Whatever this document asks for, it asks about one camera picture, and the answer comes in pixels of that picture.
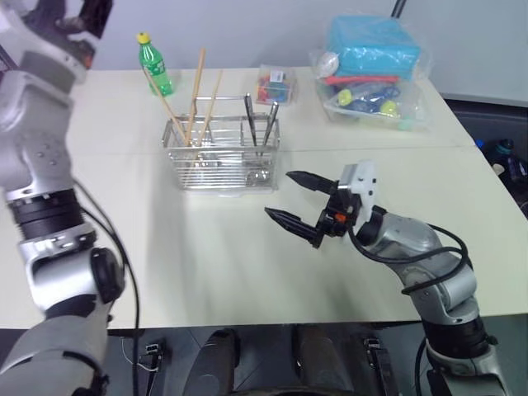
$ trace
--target bottle label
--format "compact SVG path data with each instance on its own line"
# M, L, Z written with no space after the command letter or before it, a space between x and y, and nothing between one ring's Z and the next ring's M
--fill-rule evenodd
M156 64L153 64L152 66L148 66L148 70L150 72L151 76L158 76L165 72L165 63L160 60Z

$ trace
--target metal utensil holder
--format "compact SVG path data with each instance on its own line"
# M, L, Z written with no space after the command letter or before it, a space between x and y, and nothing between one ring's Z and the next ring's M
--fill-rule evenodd
M244 109L243 96L216 97L216 101L239 101ZM210 97L197 97L210 101ZM189 115L177 117L184 130ZM276 157L281 141L279 120L275 120L267 144L264 136L268 115L254 113L257 146L254 145L246 115L215 115L200 142L205 117L196 115L191 130L191 143L186 145L169 120L162 136L177 173L179 187L184 191L210 191L227 195L276 190Z

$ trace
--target white table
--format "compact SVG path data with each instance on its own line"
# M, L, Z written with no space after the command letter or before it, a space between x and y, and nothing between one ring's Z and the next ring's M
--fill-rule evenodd
M345 238L325 238L315 250L263 211L264 206L289 210L314 224L325 195L302 189L287 177L279 179L279 190L270 195L219 198L178 191L158 147L165 120L159 104L127 91L130 85L142 89L137 72L108 74L126 80L116 82L107 94L99 85L101 94L94 101L92 84L105 79L106 73L91 73L87 89L77 92L68 139L75 174L109 213L130 253L139 280L142 327L417 319L410 299L399 293L398 278L387 267L361 257ZM204 87L214 76L205 71ZM93 108L103 108L102 103L118 110L93 117L89 128ZM300 101L281 112L283 143L299 142L293 135L301 133L284 125L293 125L290 112L302 105ZM315 120L320 116L312 115ZM445 114L443 119L451 117ZM104 125L108 128L103 134ZM327 127L345 136L336 125ZM346 136L353 138L343 138L344 147L339 147L336 135L320 139L316 130L305 133L307 139L301 143L328 146L285 149L280 174L299 169L338 178L345 164L374 159L379 205L445 227L468 244L482 315L528 312L528 225L480 152L466 144L464 130L442 144L446 135L436 130L414 139L401 134L400 140L393 139L391 130L378 130L378 137L387 138L373 138L365 144L370 148L347 147L361 142L361 130L348 130ZM398 141L407 143L398 146ZM40 320L15 249L18 239L11 215L0 210L2 328L28 328ZM101 244L110 246L106 238ZM128 286L115 304L113 328L132 327L129 282Z

